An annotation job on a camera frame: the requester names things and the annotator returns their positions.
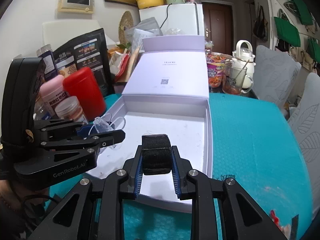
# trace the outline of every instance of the door handle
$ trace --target door handle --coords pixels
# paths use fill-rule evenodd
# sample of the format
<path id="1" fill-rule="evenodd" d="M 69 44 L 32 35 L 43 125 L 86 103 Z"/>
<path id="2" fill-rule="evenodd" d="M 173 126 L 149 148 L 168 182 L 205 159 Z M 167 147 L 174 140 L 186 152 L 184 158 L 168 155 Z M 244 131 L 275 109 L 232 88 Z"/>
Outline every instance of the door handle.
<path id="1" fill-rule="evenodd" d="M 206 28 L 206 29 L 205 29 L 205 36 L 208 37 L 210 32 L 211 32 L 211 31 L 208 31 L 208 28 Z"/>

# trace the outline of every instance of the pink cap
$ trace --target pink cap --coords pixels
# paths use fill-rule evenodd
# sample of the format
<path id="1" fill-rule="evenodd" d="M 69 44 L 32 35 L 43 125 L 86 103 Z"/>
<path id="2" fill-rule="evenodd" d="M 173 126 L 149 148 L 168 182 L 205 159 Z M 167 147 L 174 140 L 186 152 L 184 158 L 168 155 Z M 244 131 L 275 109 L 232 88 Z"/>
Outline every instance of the pink cap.
<path id="1" fill-rule="evenodd" d="M 57 75 L 53 79 L 49 80 L 48 82 L 42 84 L 39 90 L 39 94 L 42 98 L 45 98 L 52 93 L 55 93 L 57 90 L 61 90 L 62 82 L 64 80 L 64 76 Z"/>

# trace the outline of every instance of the green bag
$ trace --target green bag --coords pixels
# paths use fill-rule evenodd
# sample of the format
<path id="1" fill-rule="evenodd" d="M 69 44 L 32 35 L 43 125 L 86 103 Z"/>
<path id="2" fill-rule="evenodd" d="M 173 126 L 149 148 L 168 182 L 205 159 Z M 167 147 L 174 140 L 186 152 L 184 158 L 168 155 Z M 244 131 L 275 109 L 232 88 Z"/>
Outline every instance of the green bag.
<path id="1" fill-rule="evenodd" d="M 304 3 L 303 0 L 293 0 L 293 2 L 296 4 L 297 9 L 299 11 L 299 18 L 300 22 L 303 25 L 313 25 L 312 17 L 309 12 L 308 7 Z"/>
<path id="2" fill-rule="evenodd" d="M 308 53 L 315 62 L 320 62 L 320 47 L 314 40 L 309 39 Z"/>
<path id="3" fill-rule="evenodd" d="M 288 42 L 293 47 L 300 47 L 301 40 L 298 29 L 290 22 L 279 17 L 274 17 L 278 32 L 278 38 Z"/>

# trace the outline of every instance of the pink bottle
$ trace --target pink bottle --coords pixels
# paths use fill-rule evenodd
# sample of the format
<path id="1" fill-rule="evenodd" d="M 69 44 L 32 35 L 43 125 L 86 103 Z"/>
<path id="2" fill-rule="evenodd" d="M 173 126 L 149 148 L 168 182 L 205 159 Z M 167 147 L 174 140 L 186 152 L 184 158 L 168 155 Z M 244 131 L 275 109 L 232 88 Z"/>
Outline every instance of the pink bottle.
<path id="1" fill-rule="evenodd" d="M 40 87 L 39 94 L 44 102 L 45 108 L 51 116 L 56 116 L 54 110 L 58 103 L 69 97 L 68 93 L 63 88 L 63 80 L 64 76 L 57 75 Z"/>

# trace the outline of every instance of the turquoise tablecloth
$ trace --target turquoise tablecloth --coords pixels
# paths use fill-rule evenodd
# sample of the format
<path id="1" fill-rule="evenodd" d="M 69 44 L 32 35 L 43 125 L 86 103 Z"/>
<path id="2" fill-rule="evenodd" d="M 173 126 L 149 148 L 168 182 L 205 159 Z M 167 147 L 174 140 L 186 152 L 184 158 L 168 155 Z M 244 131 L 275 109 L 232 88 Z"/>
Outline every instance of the turquoise tablecloth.
<path id="1" fill-rule="evenodd" d="M 107 97 L 108 107 L 119 97 Z M 311 223 L 311 185 L 299 146 L 281 112 L 272 103 L 224 94 L 210 94 L 209 103 L 212 177 L 234 176 L 266 213 L 276 211 L 281 225 L 291 224 L 298 215 L 299 239 Z M 52 186 L 50 195 L 64 196 L 80 179 L 81 175 Z M 191 214 L 124 202 L 126 240 L 187 240 L 190 225 Z"/>

